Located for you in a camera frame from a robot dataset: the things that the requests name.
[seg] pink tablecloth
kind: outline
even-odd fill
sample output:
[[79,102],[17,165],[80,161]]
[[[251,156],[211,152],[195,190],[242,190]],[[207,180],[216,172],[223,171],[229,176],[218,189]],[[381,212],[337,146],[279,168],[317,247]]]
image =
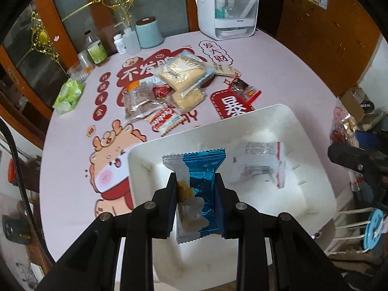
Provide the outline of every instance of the pink tablecloth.
[[[217,76],[204,89],[205,101],[186,114],[185,122],[171,133],[251,108],[282,103],[292,109],[303,125],[335,194],[349,183],[347,172],[330,163],[326,155],[336,98],[290,50],[263,32],[217,42],[201,32],[168,37],[162,45],[144,49],[134,59],[127,55],[112,56],[91,73],[74,111],[62,116],[53,114],[43,150],[40,208],[47,246],[54,259],[59,259],[96,214],[103,211],[121,214],[133,208],[126,152],[133,145],[160,135],[145,120],[125,124],[124,108],[119,106],[123,90],[128,83],[150,76],[150,69],[182,49],[207,61],[232,65],[241,73],[241,79],[262,94],[252,106],[234,108],[227,115],[228,107],[222,104],[222,98],[230,96],[226,89],[231,79]],[[100,187],[94,177],[109,162],[111,185]]]

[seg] glass bottle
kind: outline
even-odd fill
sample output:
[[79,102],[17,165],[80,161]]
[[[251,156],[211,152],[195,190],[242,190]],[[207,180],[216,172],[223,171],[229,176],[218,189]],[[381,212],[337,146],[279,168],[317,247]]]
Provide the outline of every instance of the glass bottle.
[[92,36],[90,30],[85,32],[86,49],[88,50],[94,64],[98,67],[104,65],[109,59],[101,40],[97,36]]

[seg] green tissue pack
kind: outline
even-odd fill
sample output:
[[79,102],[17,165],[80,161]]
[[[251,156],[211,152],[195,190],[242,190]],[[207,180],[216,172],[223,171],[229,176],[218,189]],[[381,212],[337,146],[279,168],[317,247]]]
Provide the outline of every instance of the green tissue pack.
[[83,84],[77,80],[67,80],[61,87],[59,94],[52,106],[59,115],[72,111],[82,95]]

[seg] white storage box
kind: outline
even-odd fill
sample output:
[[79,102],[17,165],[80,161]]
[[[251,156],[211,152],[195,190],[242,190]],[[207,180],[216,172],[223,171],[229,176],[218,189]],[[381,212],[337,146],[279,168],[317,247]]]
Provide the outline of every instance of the white storage box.
[[256,27],[259,0],[195,0],[199,29],[215,40],[248,37]]
[[[242,141],[284,143],[284,188],[277,189],[272,182],[255,178],[228,185],[233,161],[228,153]],[[151,200],[155,190],[167,185],[171,171],[163,165],[163,155],[217,148],[226,149],[226,159],[218,169],[225,187],[235,190],[241,201],[261,213],[277,216],[289,212],[310,235],[334,216],[336,200],[325,169],[301,124],[285,105],[266,107],[135,146],[129,153],[135,203]],[[181,291],[197,291],[236,278],[237,240],[211,234],[177,244],[175,229],[176,220],[167,240],[153,240],[153,263],[161,282]]]

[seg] cartoon character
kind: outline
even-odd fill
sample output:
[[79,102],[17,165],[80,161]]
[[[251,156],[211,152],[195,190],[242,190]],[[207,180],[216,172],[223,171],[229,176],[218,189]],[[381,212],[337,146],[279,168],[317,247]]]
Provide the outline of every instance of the cartoon character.
[[90,156],[90,183],[102,197],[96,202],[96,217],[106,211],[121,215],[133,210],[128,152],[147,139],[139,130],[133,130],[131,124],[123,128],[120,120],[112,122],[112,129],[105,132],[101,139],[93,139],[95,151]]

